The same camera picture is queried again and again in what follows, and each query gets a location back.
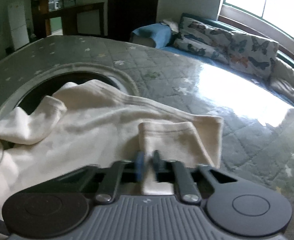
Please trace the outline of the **beige plain cushion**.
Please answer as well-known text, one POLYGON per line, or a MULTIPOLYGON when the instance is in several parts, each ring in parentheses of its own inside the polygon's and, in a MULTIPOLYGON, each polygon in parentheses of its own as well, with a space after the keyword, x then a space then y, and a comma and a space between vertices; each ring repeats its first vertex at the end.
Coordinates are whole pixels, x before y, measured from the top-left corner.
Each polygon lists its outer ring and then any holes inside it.
POLYGON ((276 58, 270 75, 270 87, 294 103, 294 68, 276 58))

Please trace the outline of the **dark door with frosted glass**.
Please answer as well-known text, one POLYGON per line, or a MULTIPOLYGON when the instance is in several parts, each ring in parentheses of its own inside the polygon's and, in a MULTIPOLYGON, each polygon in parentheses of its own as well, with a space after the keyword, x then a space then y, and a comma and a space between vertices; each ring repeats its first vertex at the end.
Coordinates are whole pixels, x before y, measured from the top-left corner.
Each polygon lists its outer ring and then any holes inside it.
POLYGON ((137 28, 155 23, 158 0, 108 0, 107 36, 129 41, 137 28))

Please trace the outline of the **cream white garment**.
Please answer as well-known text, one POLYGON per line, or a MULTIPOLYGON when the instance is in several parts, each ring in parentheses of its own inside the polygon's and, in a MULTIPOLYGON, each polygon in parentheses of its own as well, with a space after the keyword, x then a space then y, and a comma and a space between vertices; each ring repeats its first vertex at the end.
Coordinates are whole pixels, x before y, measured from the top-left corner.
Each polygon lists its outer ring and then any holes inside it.
POLYGON ((32 114, 0 120, 0 211, 13 194, 80 167, 109 167, 138 151, 186 167, 221 165, 223 119, 127 95, 101 81, 66 83, 32 114))

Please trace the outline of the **white refrigerator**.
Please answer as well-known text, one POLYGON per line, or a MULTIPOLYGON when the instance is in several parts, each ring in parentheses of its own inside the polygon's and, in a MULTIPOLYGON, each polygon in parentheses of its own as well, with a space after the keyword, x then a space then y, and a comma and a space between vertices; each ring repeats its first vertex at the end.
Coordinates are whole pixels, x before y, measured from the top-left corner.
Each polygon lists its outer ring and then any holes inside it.
POLYGON ((8 19, 14 50, 29 43, 24 0, 15 0, 8 5, 8 19))

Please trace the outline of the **dark wooden display cabinet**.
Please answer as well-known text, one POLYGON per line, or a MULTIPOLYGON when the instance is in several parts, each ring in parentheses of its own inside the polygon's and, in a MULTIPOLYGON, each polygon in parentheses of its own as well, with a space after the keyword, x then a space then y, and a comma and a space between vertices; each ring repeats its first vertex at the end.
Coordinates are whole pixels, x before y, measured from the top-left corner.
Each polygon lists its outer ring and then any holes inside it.
POLYGON ((91 3, 84 5, 63 6, 61 9, 49 10, 49 0, 31 0, 31 12, 33 20, 33 33, 41 39, 52 34, 50 20, 61 18, 62 32, 64 35, 87 35, 78 30, 78 15, 91 11, 99 12, 99 33, 95 37, 105 35, 105 3, 91 3))

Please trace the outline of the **long butterfly print cushion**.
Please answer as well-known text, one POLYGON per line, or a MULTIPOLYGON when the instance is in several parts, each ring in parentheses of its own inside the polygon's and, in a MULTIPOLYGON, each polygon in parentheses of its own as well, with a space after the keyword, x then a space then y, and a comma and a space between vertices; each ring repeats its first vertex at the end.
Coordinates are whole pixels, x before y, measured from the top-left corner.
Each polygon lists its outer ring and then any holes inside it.
POLYGON ((196 56, 228 64, 228 46, 233 33, 183 16, 173 46, 196 56))

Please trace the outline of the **grey quilted star table cover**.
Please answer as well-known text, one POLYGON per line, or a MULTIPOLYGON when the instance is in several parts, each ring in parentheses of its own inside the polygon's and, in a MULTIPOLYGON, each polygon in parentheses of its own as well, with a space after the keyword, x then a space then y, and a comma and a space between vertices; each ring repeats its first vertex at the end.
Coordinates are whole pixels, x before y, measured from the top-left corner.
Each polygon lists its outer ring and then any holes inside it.
POLYGON ((76 62, 122 70, 146 98, 223 117, 222 167, 282 193, 294 209, 294 107, 212 64, 104 38, 51 36, 0 61, 0 107, 28 81, 76 62))

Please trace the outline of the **blue covered sofa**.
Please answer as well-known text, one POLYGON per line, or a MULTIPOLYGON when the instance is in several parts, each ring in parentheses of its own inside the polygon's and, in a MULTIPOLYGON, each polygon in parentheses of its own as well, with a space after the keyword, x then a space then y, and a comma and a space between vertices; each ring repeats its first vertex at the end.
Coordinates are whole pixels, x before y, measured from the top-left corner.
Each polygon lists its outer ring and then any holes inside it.
MULTIPOLYGON (((211 25, 213 27, 221 28, 230 32, 236 31, 240 33, 248 33, 241 29, 237 29, 229 24, 220 22, 220 21, 214 21, 207 18, 202 18, 200 16, 192 15, 183 13, 180 17, 180 20, 183 16, 198 20, 204 24, 211 25)), ((201 61, 203 63, 211 64, 213 66, 222 68, 224 70, 230 71, 236 75, 239 75, 240 77, 243 77, 244 79, 256 84, 257 86, 264 88, 268 91, 270 91, 272 94, 277 96, 278 98, 281 98, 282 100, 286 101, 287 103, 294 106, 294 103, 292 103, 290 100, 288 100, 285 96, 277 93, 270 87, 270 76, 268 79, 263 80, 256 76, 249 75, 243 72, 239 72, 238 70, 232 69, 229 64, 220 63, 218 61, 211 60, 207 57, 202 56, 196 56, 189 52, 177 49, 173 46, 173 43, 175 39, 177 38, 177 35, 179 33, 179 23, 172 22, 169 20, 163 20, 160 23, 155 23, 147 26, 143 26, 140 28, 137 28, 132 32, 132 42, 141 44, 144 46, 153 47, 156 49, 165 50, 168 52, 175 53, 177 55, 183 55, 187 57, 191 57, 193 59, 196 59, 198 61, 201 61)), ((276 58, 281 59, 285 63, 289 64, 292 68, 294 68, 294 60, 292 60, 290 57, 288 57, 286 54, 281 52, 280 45, 277 51, 276 58)))

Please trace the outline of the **square butterfly print cushion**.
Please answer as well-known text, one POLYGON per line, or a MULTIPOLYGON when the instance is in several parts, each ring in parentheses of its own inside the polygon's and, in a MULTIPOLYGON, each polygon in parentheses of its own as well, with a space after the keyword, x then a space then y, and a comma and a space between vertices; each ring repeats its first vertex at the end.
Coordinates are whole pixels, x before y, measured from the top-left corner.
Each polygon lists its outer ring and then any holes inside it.
POLYGON ((266 80, 271 75, 278 48, 274 40, 233 31, 228 45, 229 66, 266 80))

